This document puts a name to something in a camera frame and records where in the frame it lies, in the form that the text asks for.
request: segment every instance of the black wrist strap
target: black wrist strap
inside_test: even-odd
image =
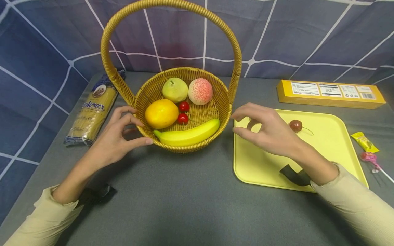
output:
[[[286,165],[280,170],[280,173],[296,185],[310,185],[310,177],[303,169],[300,172],[296,173],[290,165]]]
[[[102,203],[111,199],[116,193],[116,190],[109,184],[105,184],[99,191],[95,191],[91,188],[85,188],[79,197],[78,206],[80,205],[94,205]]]

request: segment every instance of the barcode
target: barcode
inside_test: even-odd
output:
[[[375,99],[375,95],[372,93],[361,93],[363,99]]]

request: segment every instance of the pasta package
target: pasta package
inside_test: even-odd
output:
[[[125,71],[119,71],[119,75],[124,79]],[[65,145],[86,144],[92,145],[107,118],[118,91],[104,74],[94,85],[86,102],[82,105],[77,118],[72,125],[67,137],[64,140]]]
[[[356,140],[356,142],[362,147],[362,149],[366,152],[376,153],[379,151],[375,145],[368,140],[368,138],[364,135],[363,132],[356,132],[350,135],[352,138]]]

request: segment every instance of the lollipop stick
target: lollipop stick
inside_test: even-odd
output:
[[[394,180],[382,168],[380,168],[380,171],[394,184]]]

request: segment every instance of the beige sleeve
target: beige sleeve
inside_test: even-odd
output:
[[[394,209],[338,165],[339,176],[313,189],[333,205],[369,245],[394,242]]]
[[[34,212],[14,232],[4,246],[53,246],[60,234],[71,225],[83,206],[78,201],[59,204],[52,197],[52,186],[43,191],[34,204]]]

